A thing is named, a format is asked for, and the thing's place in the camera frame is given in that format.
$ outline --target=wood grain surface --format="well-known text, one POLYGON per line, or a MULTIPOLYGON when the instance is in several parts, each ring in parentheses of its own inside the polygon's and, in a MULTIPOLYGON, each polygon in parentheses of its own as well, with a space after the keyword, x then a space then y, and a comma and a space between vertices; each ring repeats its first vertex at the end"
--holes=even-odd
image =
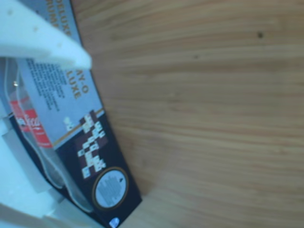
POLYGON ((122 228, 304 227, 304 0, 73 0, 143 195, 122 228))

